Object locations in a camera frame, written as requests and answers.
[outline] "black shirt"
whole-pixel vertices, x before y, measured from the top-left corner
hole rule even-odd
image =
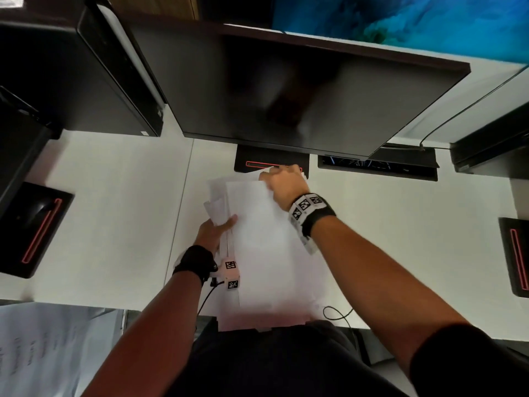
[[[339,337],[314,326],[217,332],[208,326],[166,396],[405,396],[356,359]],[[414,355],[420,397],[526,394],[525,363],[481,330],[441,329]]]

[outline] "white sticker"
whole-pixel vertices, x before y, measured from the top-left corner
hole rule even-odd
[[[0,8],[22,8],[24,0],[0,0]]]

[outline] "table surface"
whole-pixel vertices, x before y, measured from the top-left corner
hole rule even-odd
[[[160,138],[64,131],[27,181],[75,194],[26,280],[0,299],[143,309],[164,285],[192,139],[166,109]]]
[[[194,141],[166,281],[208,219],[206,181],[234,172],[235,151],[232,144]],[[339,218],[473,324],[494,338],[529,340],[529,301],[512,294],[498,226],[499,217],[516,217],[510,182],[455,173],[449,151],[436,154],[438,182],[320,169],[315,155],[308,182]],[[206,284],[201,301],[208,291]],[[344,313],[350,309],[332,277],[323,302]],[[215,314],[214,307],[206,303],[202,314]],[[355,313],[348,320],[367,327]]]

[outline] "red outlined slot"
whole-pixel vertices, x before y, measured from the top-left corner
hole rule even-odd
[[[33,255],[35,254],[36,249],[39,247],[45,233],[48,231],[48,228],[50,227],[50,224],[53,221],[53,218],[59,211],[59,208],[61,207],[63,200],[60,198],[57,198],[55,199],[54,203],[55,203],[55,207],[53,208],[53,210],[50,210],[48,213],[46,213],[46,217],[44,218],[44,220],[42,220],[39,230],[36,232],[35,237],[33,237],[33,240],[31,241],[30,246],[27,249],[26,253],[24,253],[24,257],[22,258],[22,263],[27,264],[33,258]]]
[[[247,167],[254,167],[254,168],[268,168],[268,167],[278,167],[279,164],[272,164],[272,163],[262,163],[260,161],[247,161],[246,162]]]
[[[512,247],[514,248],[514,256],[516,258],[516,266],[518,266],[520,284],[523,290],[529,291],[529,279],[527,278],[527,273],[525,272],[524,257],[522,255],[522,249],[520,248],[518,231],[516,231],[516,229],[511,229],[511,240]]]

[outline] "blue wallpaper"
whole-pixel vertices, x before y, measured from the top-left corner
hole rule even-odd
[[[529,0],[276,0],[272,27],[529,63]]]

